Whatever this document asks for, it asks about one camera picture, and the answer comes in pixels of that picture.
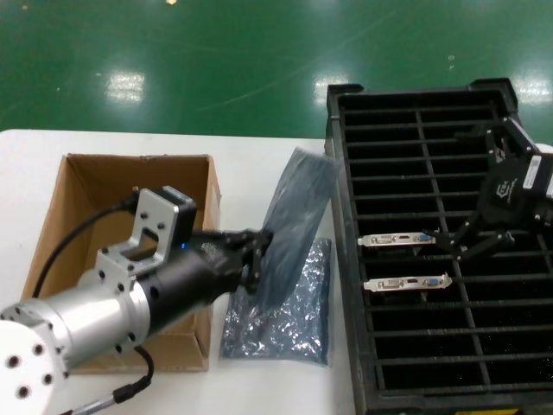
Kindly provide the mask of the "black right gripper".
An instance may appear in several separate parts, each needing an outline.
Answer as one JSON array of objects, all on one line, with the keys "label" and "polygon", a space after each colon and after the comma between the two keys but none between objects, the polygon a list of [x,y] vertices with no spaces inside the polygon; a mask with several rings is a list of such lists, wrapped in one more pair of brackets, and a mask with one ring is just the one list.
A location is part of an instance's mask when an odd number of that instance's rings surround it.
[{"label": "black right gripper", "polygon": [[[480,191],[480,214],[465,219],[453,234],[423,229],[437,247],[467,262],[513,246],[515,239],[503,227],[552,228],[552,159],[525,157],[525,131],[519,124],[480,124],[454,132],[453,139],[461,147],[460,159],[493,167]],[[492,233],[479,240],[487,227]]]}]

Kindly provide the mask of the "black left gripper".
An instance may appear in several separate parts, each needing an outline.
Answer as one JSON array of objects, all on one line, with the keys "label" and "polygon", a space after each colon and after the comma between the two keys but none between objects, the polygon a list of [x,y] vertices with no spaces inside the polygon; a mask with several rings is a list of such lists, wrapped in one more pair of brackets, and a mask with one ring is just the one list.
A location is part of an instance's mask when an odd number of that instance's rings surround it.
[{"label": "black left gripper", "polygon": [[180,320],[234,292],[240,283],[248,294],[255,294],[263,254],[273,236],[266,229],[246,229],[220,233],[217,239],[222,245],[187,244],[171,255],[167,264],[149,274],[149,318]]}]

